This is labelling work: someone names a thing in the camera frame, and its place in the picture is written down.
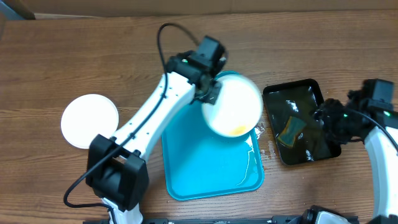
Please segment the white plate blue rim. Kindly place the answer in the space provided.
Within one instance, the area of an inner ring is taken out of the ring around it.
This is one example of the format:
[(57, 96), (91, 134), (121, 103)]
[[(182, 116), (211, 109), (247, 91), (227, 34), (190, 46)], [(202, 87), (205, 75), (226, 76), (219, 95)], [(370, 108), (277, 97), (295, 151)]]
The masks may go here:
[(240, 74), (222, 75), (216, 79), (221, 90), (215, 104), (203, 104), (201, 110), (206, 124), (220, 136), (240, 137), (259, 122), (263, 102), (257, 85)]

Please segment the green yellow sponge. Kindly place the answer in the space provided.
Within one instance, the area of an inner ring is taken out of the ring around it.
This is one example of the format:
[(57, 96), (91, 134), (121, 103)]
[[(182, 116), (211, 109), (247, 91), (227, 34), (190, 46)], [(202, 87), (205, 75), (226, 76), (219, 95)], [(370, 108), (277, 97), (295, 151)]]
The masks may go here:
[(300, 135), (306, 125), (306, 122), (303, 120), (290, 116), (285, 124), (285, 128), (278, 134), (277, 140), (285, 147), (293, 148), (297, 136)]

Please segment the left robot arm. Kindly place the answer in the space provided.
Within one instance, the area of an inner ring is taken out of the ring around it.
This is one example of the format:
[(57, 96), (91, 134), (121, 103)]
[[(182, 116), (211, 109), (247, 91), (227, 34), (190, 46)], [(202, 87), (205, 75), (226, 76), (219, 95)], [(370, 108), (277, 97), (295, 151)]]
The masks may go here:
[(109, 223), (142, 223), (139, 211), (149, 186), (147, 160), (172, 118), (194, 101), (213, 105), (226, 63), (225, 47), (204, 37), (195, 50), (170, 57), (166, 73), (139, 111), (110, 137), (98, 134), (88, 151), (86, 184), (102, 199)]

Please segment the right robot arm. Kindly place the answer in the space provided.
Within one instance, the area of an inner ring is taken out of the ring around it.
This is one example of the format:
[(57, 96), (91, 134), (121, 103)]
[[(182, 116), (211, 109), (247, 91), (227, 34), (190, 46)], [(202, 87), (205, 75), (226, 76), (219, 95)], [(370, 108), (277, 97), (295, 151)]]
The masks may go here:
[(337, 144), (361, 141), (371, 162), (374, 210), (371, 223), (397, 223), (397, 112), (394, 84), (369, 79), (348, 93), (347, 104), (327, 99), (314, 112), (327, 140)]

